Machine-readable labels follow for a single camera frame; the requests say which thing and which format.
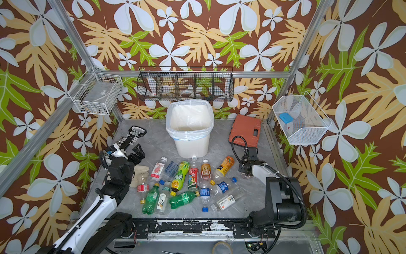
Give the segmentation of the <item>orange juice bottle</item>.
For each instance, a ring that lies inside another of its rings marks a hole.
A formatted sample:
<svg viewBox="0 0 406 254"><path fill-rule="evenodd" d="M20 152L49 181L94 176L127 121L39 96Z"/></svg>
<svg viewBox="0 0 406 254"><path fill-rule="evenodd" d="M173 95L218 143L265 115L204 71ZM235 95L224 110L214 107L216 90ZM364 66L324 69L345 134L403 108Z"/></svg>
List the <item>orange juice bottle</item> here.
<svg viewBox="0 0 406 254"><path fill-rule="evenodd" d="M223 162L215 169L213 180L217 180L226 176L229 170L234 166L235 160L231 156L227 156Z"/></svg>

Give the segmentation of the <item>small red label bottle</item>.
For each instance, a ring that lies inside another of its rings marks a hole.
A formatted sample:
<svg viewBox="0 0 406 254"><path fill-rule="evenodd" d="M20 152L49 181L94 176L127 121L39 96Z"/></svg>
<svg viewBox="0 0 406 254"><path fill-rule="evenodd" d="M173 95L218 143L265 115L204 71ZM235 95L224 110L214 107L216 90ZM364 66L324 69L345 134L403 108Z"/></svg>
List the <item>small red label bottle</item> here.
<svg viewBox="0 0 406 254"><path fill-rule="evenodd" d="M145 204L149 190L149 185L146 183L137 186L137 194L139 195L141 204Z"/></svg>

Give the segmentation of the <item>pink label clear bottle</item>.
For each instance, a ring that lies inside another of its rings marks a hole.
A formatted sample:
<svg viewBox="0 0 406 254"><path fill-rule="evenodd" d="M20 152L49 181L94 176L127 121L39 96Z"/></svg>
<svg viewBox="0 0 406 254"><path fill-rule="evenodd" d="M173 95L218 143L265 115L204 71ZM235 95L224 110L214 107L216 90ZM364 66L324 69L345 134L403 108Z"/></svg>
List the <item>pink label clear bottle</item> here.
<svg viewBox="0 0 406 254"><path fill-rule="evenodd" d="M167 163L167 157L161 157L158 162L156 162L154 168L151 171L150 178L153 182L159 182L161 179L162 172Z"/></svg>

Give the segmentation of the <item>brown tea bottle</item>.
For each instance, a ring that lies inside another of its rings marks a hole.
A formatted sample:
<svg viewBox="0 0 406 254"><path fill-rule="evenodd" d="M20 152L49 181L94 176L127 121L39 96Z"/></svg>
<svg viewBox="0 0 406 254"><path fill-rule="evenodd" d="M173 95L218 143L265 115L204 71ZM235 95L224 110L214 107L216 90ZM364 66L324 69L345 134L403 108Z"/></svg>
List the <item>brown tea bottle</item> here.
<svg viewBox="0 0 406 254"><path fill-rule="evenodd" d="M203 160L201 166L201 180L202 181L210 181L211 180L211 165L207 159Z"/></svg>

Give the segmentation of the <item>red label soda bottle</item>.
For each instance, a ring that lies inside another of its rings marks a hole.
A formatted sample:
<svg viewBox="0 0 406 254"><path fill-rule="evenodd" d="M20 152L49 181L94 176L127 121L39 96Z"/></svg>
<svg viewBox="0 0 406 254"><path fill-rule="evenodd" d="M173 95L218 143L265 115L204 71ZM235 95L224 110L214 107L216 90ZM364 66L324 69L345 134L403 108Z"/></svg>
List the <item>red label soda bottle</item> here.
<svg viewBox="0 0 406 254"><path fill-rule="evenodd" d="M197 157L193 156L190 162L190 169L188 171L188 190L197 191L198 190L198 176L199 170L197 167Z"/></svg>

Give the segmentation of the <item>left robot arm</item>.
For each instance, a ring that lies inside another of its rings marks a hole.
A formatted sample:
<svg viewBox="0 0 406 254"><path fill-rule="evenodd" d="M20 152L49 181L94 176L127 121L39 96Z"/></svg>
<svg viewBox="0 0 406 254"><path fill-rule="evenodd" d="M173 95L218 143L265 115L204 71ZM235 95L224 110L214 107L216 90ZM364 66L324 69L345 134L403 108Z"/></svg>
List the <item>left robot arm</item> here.
<svg viewBox="0 0 406 254"><path fill-rule="evenodd" d="M124 200L134 176L134 167L145 158L141 145L129 156L114 156L107 167L110 179L96 189L98 198L84 215L59 240L41 247L38 254L100 254L116 238L130 238L134 234L133 217L128 213L114 213L104 226L101 224Z"/></svg>

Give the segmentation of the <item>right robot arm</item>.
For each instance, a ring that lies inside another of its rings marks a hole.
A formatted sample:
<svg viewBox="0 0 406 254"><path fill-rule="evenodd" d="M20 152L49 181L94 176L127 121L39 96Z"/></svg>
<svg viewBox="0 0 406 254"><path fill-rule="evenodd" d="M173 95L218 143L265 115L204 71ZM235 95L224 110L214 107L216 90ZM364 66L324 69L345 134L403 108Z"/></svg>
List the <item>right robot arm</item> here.
<svg viewBox="0 0 406 254"><path fill-rule="evenodd" d="M246 177L258 178L265 185L265 207L249 214L248 232L258 236L273 230L302 228L307 222L308 213L299 181L295 177L284 176L267 162L259 160L258 148L249 147L240 135L230 142L235 156L236 139L244 143L244 155L236 157L239 172Z"/></svg>

